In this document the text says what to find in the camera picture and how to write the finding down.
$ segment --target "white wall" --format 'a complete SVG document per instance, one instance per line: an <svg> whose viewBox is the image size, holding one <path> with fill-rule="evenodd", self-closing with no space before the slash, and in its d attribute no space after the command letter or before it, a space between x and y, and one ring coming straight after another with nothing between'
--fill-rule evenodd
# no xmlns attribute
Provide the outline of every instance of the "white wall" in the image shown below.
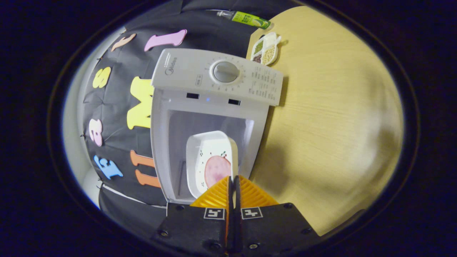
<svg viewBox="0 0 457 257"><path fill-rule="evenodd" d="M113 32L87 56L76 71L64 106L62 130L65 153L76 181L97 207L99 207L99 188L97 186L100 187L101 182L98 181L98 175L91 164L84 138L80 137L83 133L84 92L89 77L98 62L97 58L101 57L124 31L125 28L121 27Z"/></svg>

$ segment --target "yellow letter m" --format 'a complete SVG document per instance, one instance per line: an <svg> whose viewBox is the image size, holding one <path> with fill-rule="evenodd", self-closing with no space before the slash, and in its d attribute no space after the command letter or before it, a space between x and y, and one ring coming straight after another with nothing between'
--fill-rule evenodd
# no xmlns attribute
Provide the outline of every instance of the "yellow letter m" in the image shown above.
<svg viewBox="0 0 457 257"><path fill-rule="evenodd" d="M154 87L151 80L142 80L135 77L130 86L130 93L140 103L127 112L127 127L133 129L135 126L151 128L151 108Z"/></svg>

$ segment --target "green bottle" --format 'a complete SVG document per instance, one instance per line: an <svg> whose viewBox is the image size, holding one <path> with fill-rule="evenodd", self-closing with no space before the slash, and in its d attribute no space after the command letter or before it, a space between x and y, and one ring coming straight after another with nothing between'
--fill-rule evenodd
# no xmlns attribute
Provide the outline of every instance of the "green bottle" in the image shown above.
<svg viewBox="0 0 457 257"><path fill-rule="evenodd" d="M240 11L218 11L218 16L224 17L231 21L241 22L247 25L258 27L261 29L273 28L271 21L264 20L255 15L240 12Z"/></svg>

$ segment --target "white ceramic bowl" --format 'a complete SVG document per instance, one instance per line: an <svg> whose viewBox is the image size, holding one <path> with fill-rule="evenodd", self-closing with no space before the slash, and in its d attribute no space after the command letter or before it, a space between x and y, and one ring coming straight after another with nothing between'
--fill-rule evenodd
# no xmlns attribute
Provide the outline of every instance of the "white ceramic bowl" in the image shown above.
<svg viewBox="0 0 457 257"><path fill-rule="evenodd" d="M229 174L220 176L214 171L218 165L228 163ZM186 169L189 190L193 197L198 198L217 180L229 175L233 179L238 174L238 147L233 139L219 130L193 135L186 144Z"/></svg>

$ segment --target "grain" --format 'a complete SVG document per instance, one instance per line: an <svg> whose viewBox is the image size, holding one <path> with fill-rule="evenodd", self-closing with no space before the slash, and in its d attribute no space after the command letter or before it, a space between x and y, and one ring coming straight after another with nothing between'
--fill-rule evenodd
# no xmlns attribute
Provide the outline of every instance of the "grain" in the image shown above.
<svg viewBox="0 0 457 257"><path fill-rule="evenodd" d="M268 48L265 51L265 53L263 54L262 63L263 64L269 63L274 55L275 55L275 46L272 46L272 47Z"/></svg>
<svg viewBox="0 0 457 257"><path fill-rule="evenodd" d="M260 63L260 59L261 59L261 58L262 58L262 55L259 54L259 55L257 55L256 57L254 57L254 59L252 59L252 60L255 61L255 62Z"/></svg>

